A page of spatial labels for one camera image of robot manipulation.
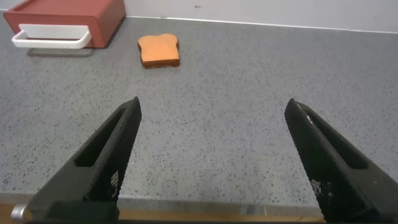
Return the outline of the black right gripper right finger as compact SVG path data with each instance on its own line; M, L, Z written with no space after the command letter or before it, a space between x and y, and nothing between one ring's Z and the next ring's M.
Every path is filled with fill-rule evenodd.
M290 135L327 222L396 222L397 182L307 105L290 99Z

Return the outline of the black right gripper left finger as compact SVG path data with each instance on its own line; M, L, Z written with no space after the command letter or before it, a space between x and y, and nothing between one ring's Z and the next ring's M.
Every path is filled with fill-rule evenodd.
M32 197L32 222L117 222L141 118L137 97L121 104Z

